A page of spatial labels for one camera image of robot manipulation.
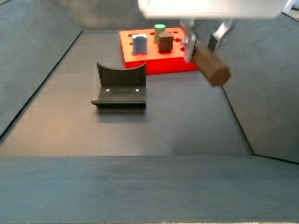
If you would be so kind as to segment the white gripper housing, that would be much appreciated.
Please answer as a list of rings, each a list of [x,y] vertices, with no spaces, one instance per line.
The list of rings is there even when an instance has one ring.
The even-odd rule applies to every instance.
[[[194,19],[272,19],[287,11],[294,0],[138,0],[138,7],[146,18],[179,19],[183,30],[184,61],[190,63],[195,54],[198,34]],[[208,48],[215,52],[224,37],[234,29],[235,21],[227,19],[210,35]]]

